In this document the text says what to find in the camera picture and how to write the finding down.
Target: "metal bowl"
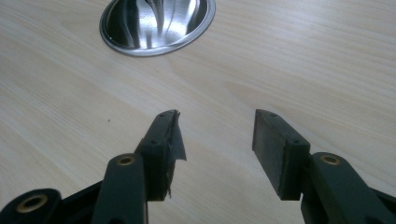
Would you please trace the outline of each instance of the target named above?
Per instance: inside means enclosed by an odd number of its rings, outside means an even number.
[[[215,11],[214,0],[113,0],[102,15],[100,33],[121,53],[160,55],[199,37]]]

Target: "brass ring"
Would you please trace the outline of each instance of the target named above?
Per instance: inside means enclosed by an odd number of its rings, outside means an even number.
[[[117,161],[118,165],[129,165],[129,164],[132,164],[132,163],[134,163],[134,157],[133,156],[124,156],[124,157],[120,158]]]
[[[35,211],[36,209],[43,206],[49,197],[45,194],[37,194],[30,196],[29,198],[23,200],[20,204],[18,204],[17,212],[19,213],[30,213]]]
[[[320,157],[320,159],[330,165],[339,165],[341,163],[338,158],[331,155],[323,155]]]

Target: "clamp jaw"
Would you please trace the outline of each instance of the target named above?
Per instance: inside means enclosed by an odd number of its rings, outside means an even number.
[[[282,201],[299,201],[305,223],[396,223],[396,199],[370,189],[352,166],[310,144],[279,115],[256,110],[253,151]]]
[[[186,160],[178,117],[176,110],[158,115],[134,153],[110,160],[102,181],[65,199],[56,189],[24,193],[1,211],[0,223],[149,223],[147,201],[165,199],[176,160]]]

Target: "light wood grain surface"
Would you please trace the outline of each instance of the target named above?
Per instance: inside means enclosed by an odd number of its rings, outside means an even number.
[[[256,108],[396,196],[395,1],[218,0],[203,36],[154,58],[105,45],[108,3],[0,1],[1,208],[101,180],[173,108],[188,160],[150,223],[304,223],[251,150]]]

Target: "wooden table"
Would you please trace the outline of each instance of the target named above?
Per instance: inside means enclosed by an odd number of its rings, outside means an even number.
[[[0,207],[101,180],[173,108],[188,160],[150,223],[304,223],[251,150],[256,108],[396,196],[394,1],[218,0],[203,36],[153,58],[103,42],[108,3],[0,1]]]

